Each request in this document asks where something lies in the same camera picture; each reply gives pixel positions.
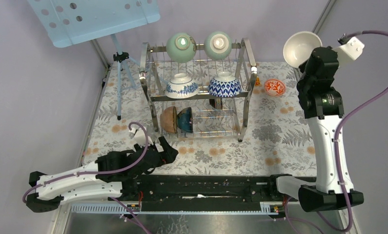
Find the orange bowl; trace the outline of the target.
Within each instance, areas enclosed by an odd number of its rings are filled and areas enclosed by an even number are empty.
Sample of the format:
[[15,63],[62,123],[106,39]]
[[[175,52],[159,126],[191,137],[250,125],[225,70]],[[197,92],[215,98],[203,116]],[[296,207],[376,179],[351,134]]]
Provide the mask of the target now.
[[309,31],[301,31],[293,34],[285,42],[283,57],[288,65],[293,68],[298,68],[309,58],[313,49],[322,46],[322,40],[317,34]]

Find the teal blue bowl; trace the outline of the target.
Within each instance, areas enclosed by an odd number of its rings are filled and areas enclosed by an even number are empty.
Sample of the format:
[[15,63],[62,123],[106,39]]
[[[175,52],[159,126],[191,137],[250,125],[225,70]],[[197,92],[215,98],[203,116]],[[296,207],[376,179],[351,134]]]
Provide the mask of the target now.
[[183,132],[193,133],[191,107],[184,108],[177,114],[177,125]]

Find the red white coral bowl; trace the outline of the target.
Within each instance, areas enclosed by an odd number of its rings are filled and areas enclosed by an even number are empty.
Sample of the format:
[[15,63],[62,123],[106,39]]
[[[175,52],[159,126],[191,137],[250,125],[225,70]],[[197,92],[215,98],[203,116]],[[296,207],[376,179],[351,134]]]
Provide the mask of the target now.
[[268,79],[264,82],[265,93],[272,97],[280,97],[286,92],[286,85],[278,79]]

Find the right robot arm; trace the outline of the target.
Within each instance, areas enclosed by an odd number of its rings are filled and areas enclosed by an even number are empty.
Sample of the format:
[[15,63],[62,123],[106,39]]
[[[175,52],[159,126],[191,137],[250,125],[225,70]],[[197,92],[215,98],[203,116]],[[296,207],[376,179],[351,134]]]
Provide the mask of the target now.
[[296,88],[314,143],[316,182],[282,175],[267,187],[271,200],[288,195],[299,200],[305,212],[342,210],[363,204],[364,194],[354,189],[346,164],[340,127],[343,101],[332,87],[338,67],[338,54],[329,47],[314,48],[299,66],[302,76]]

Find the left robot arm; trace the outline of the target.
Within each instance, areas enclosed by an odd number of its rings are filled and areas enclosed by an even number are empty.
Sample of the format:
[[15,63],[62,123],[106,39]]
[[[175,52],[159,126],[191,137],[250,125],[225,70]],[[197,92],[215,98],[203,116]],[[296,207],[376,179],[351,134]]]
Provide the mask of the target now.
[[133,150],[111,151],[64,173],[31,172],[31,189],[22,200],[35,213],[53,211],[62,204],[77,200],[108,197],[133,200],[141,195],[137,178],[173,163],[178,153],[162,136],[158,144],[144,147],[136,144]]

